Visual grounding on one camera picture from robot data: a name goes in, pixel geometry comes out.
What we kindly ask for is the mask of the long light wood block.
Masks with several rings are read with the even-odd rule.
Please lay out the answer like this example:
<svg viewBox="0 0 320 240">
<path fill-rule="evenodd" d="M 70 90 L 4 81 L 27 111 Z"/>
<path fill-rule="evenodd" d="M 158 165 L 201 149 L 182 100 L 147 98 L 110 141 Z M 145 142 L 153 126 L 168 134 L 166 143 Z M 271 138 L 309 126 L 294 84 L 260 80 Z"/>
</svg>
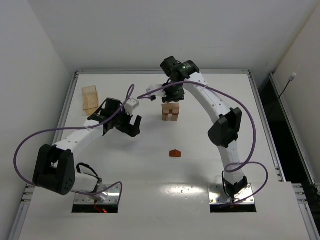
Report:
<svg viewBox="0 0 320 240">
<path fill-rule="evenodd" d="M 163 103 L 162 110 L 169 111 L 169 110 L 178 110 L 180 108 L 179 103 Z"/>
</svg>

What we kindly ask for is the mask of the long red-brown wood block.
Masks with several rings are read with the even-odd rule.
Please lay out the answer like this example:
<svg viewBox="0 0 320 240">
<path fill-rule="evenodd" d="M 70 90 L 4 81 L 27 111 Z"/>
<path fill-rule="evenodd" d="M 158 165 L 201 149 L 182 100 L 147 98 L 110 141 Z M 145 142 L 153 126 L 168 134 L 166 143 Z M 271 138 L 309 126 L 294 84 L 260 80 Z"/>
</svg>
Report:
<svg viewBox="0 0 320 240">
<path fill-rule="evenodd" d="M 163 115 L 179 115 L 180 111 L 178 109 L 164 109 L 162 111 Z"/>
</svg>

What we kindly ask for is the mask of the light tan wood block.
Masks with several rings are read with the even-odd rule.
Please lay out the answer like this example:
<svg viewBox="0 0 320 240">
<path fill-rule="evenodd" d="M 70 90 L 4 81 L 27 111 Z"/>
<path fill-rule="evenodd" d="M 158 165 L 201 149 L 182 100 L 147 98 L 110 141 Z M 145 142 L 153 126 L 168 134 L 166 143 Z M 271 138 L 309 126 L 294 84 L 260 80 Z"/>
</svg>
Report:
<svg viewBox="0 0 320 240">
<path fill-rule="evenodd" d="M 173 114 L 172 117 L 171 117 L 171 120 L 177 122 L 178 121 L 178 117 L 179 117 L 178 114 Z"/>
</svg>

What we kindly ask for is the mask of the striped dark wood block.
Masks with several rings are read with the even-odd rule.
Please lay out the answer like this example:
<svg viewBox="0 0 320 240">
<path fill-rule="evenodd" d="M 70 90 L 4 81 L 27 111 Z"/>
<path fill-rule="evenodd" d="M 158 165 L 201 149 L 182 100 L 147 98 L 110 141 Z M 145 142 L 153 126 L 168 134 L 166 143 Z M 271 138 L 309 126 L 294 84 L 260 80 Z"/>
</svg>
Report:
<svg viewBox="0 0 320 240">
<path fill-rule="evenodd" d="M 168 114 L 163 114 L 162 115 L 162 120 L 163 121 L 168 121 L 169 120 L 169 115 Z"/>
</svg>

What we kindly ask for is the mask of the clear plastic block box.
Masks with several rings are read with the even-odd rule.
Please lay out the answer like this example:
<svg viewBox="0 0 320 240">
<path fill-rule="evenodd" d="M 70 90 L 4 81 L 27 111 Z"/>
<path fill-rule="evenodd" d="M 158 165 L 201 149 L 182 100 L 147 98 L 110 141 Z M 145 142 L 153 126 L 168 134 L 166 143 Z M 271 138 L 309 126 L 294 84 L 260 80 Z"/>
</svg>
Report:
<svg viewBox="0 0 320 240">
<path fill-rule="evenodd" d="M 83 99 L 83 111 L 87 116 L 90 116 L 100 106 L 97 88 L 95 85 L 83 87 L 81 93 Z"/>
</svg>

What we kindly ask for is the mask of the red-brown wedge block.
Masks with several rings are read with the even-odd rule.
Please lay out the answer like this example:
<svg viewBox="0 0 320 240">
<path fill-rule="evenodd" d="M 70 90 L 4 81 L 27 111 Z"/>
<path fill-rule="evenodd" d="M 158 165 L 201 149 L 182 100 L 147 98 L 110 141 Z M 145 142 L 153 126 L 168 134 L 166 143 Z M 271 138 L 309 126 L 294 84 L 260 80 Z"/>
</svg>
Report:
<svg viewBox="0 0 320 240">
<path fill-rule="evenodd" d="M 180 158 L 182 156 L 182 153 L 181 153 L 181 151 L 174 149 L 174 150 L 169 151 L 169 156 L 171 158 Z"/>
</svg>

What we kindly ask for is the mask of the orange arch wood block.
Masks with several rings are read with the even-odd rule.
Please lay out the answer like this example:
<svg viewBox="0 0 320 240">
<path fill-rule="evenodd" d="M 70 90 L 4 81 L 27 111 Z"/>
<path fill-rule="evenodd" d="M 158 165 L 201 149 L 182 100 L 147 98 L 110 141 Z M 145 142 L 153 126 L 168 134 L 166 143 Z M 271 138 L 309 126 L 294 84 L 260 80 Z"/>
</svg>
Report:
<svg viewBox="0 0 320 240">
<path fill-rule="evenodd" d="M 163 102 L 163 104 L 178 104 L 179 103 L 179 101 L 176 101 L 176 100 L 174 100 L 174 101 L 162 101 Z"/>
</svg>

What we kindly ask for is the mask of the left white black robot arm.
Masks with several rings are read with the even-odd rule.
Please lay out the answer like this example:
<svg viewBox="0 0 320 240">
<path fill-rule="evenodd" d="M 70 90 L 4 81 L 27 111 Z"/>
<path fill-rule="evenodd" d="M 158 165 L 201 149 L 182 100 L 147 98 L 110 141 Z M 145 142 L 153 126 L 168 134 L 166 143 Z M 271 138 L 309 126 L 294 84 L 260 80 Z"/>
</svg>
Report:
<svg viewBox="0 0 320 240">
<path fill-rule="evenodd" d="M 53 145 L 44 144 L 38 152 L 32 182 L 35 186 L 65 196 L 69 192 L 94 195 L 102 191 L 102 179 L 96 172 L 81 172 L 78 157 L 95 140 L 116 129 L 132 138 L 140 134 L 142 117 L 131 124 L 137 99 L 126 103 L 107 98 L 80 129 Z"/>
</svg>

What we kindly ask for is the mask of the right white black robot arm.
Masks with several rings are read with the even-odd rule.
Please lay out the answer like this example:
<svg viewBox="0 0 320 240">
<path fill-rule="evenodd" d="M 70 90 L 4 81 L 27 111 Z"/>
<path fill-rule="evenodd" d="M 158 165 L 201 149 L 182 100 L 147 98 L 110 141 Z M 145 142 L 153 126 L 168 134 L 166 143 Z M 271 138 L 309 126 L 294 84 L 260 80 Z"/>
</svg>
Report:
<svg viewBox="0 0 320 240">
<path fill-rule="evenodd" d="M 218 147 L 223 166 L 239 164 L 237 139 L 242 111 L 238 107 L 230 107 L 217 94 L 209 90 L 208 82 L 191 60 L 181 63 L 170 56 L 160 64 L 160 67 L 169 77 L 169 81 L 164 86 L 187 81 L 184 84 L 165 88 L 165 97 L 162 98 L 162 102 L 179 102 L 184 99 L 185 91 L 191 93 L 213 123 L 208 131 L 208 137 Z"/>
</svg>

